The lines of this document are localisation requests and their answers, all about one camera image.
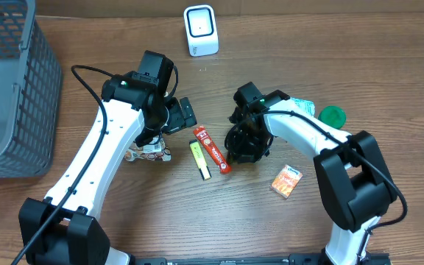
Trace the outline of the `green lid glass jar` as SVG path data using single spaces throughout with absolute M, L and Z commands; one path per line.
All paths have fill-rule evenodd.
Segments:
M 346 113 L 338 106 L 327 106 L 318 115 L 318 119 L 335 129 L 341 129 L 346 123 Z

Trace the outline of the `brown cookie snack bag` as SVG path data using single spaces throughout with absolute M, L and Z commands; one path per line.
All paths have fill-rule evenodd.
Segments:
M 145 146 L 139 147 L 136 143 L 132 143 L 127 149 L 124 159 L 128 162 L 136 160 L 168 162 L 172 159 L 172 155 L 170 149 L 166 146 L 165 141 L 155 137 L 150 144 Z

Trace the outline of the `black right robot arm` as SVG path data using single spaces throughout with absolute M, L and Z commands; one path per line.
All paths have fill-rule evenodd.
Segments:
M 314 163 L 320 197 L 333 222 L 319 253 L 292 253 L 287 264 L 390 264 L 387 254 L 367 251 L 374 229 L 397 199 L 377 141 L 366 131 L 355 135 L 332 128 L 301 110 L 286 93 L 262 94 L 252 82 L 237 89 L 233 127 L 225 147 L 228 163 L 255 163 L 282 138 Z

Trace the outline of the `orange Kleenex tissue pack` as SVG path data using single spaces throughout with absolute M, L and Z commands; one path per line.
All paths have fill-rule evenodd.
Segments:
M 282 197 L 288 199 L 302 177 L 303 174 L 301 172 L 293 169 L 289 165 L 285 165 L 272 181 L 270 188 Z

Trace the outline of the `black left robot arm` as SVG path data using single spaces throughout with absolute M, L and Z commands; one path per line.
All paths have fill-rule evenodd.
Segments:
M 99 223 L 105 196 L 132 144 L 155 146 L 164 135 L 196 125 L 187 98 L 167 89 L 177 77 L 165 55 L 145 51 L 137 71 L 110 74 L 95 122 L 64 175 L 43 200 L 28 198 L 18 214 L 23 249 L 14 264 L 134 264 L 110 245 Z

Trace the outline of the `red snack bar wrapper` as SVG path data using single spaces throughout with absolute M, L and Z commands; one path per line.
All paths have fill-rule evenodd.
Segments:
M 219 167 L 221 174 L 228 174 L 232 171 L 231 166 L 225 160 L 224 155 L 220 152 L 218 146 L 212 140 L 208 131 L 203 126 L 194 129 L 194 135 L 197 140 L 202 144 L 207 153 L 211 156 L 214 163 Z

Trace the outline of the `yellow black marker pen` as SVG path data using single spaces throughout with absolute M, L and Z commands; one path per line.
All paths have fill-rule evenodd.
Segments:
M 191 149 L 191 152 L 194 156 L 194 160 L 197 164 L 197 167 L 199 169 L 199 172 L 202 176 L 203 180 L 209 180 L 211 179 L 211 173 L 210 170 L 208 168 L 208 165 L 205 161 L 205 157 L 202 153 L 200 144 L 197 140 L 193 140 L 189 142 L 189 147 Z

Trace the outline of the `teal wet wipes pack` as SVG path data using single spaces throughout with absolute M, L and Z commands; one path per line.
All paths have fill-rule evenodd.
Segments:
M 312 101 L 297 98 L 291 98 L 291 100 L 299 107 L 299 109 L 306 112 L 308 115 L 315 115 L 315 105 Z

